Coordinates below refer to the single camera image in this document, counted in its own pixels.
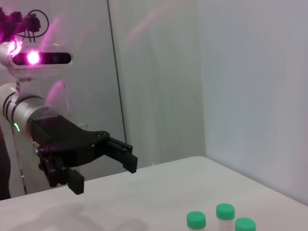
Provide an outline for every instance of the green bottle cap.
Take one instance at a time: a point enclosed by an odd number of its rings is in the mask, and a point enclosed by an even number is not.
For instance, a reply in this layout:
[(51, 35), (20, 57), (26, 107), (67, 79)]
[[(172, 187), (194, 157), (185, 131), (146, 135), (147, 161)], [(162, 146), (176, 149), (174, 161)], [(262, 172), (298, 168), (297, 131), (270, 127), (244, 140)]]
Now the green bottle cap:
[(220, 220), (233, 220), (235, 218), (235, 208), (230, 204), (219, 204), (216, 207), (216, 217)]
[(235, 222), (235, 231), (256, 231), (256, 223), (249, 218), (239, 218)]
[(187, 226), (192, 230), (200, 230), (206, 226), (203, 212), (191, 212), (187, 215)]

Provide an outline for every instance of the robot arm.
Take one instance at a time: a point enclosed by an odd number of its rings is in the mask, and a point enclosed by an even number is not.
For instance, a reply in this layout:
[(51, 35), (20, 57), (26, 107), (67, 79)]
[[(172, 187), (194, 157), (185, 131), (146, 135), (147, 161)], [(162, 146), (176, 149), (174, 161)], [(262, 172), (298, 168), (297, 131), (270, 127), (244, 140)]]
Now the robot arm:
[(33, 81), (58, 76), (72, 63), (70, 53), (57, 44), (22, 46), (14, 39), (0, 43), (0, 63), (16, 77), (16, 83), (0, 86), (0, 114), (37, 145), (38, 166), (51, 187), (68, 184), (75, 194), (83, 193), (84, 177), (70, 168), (102, 155), (136, 172), (138, 159), (131, 145), (110, 137), (106, 131), (82, 130), (34, 91)]

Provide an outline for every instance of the white wall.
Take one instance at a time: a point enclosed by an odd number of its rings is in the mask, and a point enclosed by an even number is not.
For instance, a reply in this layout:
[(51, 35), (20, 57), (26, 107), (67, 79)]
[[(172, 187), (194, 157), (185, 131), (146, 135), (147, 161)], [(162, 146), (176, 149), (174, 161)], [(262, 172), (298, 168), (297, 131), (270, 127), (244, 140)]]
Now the white wall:
[(308, 2), (198, 9), (207, 156), (308, 204)]
[(204, 155), (197, 2), (109, 2), (126, 134), (139, 167)]

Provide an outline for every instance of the white table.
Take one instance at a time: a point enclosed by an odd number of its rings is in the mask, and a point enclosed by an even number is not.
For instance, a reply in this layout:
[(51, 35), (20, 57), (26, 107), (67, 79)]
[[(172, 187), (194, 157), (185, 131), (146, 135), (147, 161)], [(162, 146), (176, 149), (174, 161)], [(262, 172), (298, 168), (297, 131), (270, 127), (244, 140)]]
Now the white table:
[(0, 202), (1, 231), (187, 231), (200, 210), (218, 231), (215, 208), (235, 206), (258, 231), (306, 231), (308, 207), (205, 157), (192, 157)]

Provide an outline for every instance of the white vial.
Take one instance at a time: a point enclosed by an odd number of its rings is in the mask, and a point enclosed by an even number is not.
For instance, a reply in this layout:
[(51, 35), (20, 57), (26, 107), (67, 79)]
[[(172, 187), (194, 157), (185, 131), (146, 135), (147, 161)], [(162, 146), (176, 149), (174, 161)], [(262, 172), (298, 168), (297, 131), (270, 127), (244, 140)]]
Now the white vial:
[(206, 227), (204, 213), (195, 211), (187, 214), (187, 226), (191, 231), (204, 231)]
[(235, 208), (230, 204), (219, 204), (216, 207), (219, 231), (234, 231)]

